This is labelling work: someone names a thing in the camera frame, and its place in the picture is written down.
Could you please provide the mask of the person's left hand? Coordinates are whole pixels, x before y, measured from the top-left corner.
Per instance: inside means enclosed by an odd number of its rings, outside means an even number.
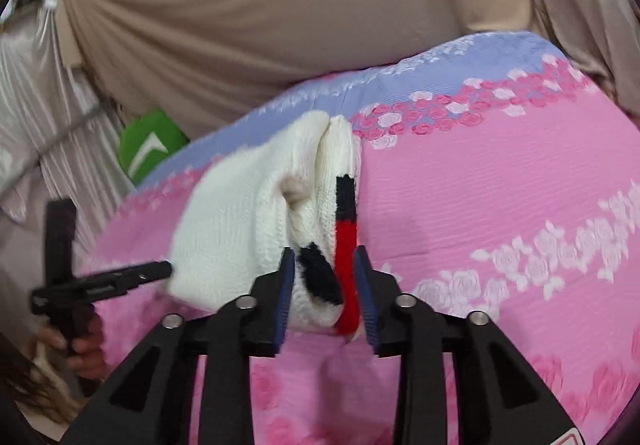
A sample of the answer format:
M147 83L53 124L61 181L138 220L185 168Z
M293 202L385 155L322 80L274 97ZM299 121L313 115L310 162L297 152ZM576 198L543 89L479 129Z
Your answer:
M107 366L102 349L103 323L99 315L93 316L88 326L88 332L72 342L68 342L58 329L49 324L44 324L39 328L38 340L63 352L68 367L78 377L89 380L101 380L105 377Z

